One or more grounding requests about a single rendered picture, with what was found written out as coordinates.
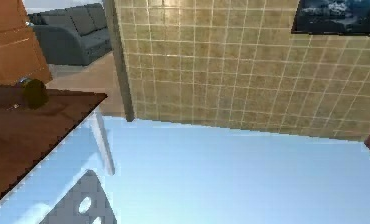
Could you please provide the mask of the grey sofa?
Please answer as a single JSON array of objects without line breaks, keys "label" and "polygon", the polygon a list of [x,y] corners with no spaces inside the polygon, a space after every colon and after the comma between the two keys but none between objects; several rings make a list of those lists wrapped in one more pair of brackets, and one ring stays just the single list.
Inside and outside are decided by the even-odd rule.
[{"label": "grey sofa", "polygon": [[87,66],[112,50],[101,3],[28,15],[48,64]]}]

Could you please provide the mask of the dark green round object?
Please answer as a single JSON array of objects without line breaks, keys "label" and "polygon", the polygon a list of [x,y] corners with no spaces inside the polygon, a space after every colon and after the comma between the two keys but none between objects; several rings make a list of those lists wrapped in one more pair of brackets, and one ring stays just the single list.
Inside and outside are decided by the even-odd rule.
[{"label": "dark green round object", "polygon": [[38,109],[48,102],[47,89],[41,80],[26,78],[20,84],[24,100],[30,109]]}]

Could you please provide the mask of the dark brown wooden table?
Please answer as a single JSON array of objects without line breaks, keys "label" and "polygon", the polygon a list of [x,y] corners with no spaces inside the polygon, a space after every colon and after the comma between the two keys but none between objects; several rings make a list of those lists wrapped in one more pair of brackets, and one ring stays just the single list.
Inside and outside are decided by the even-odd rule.
[{"label": "dark brown wooden table", "polygon": [[38,222],[87,160],[99,153],[115,173],[99,104],[104,93],[42,89],[48,102],[28,107],[24,89],[0,85],[0,224]]}]

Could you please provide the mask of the dark framed wall picture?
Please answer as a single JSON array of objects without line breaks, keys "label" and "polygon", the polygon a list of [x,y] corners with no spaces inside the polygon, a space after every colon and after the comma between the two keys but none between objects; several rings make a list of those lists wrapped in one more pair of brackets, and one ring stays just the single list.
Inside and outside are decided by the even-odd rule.
[{"label": "dark framed wall picture", "polygon": [[291,33],[370,36],[370,0],[299,0]]}]

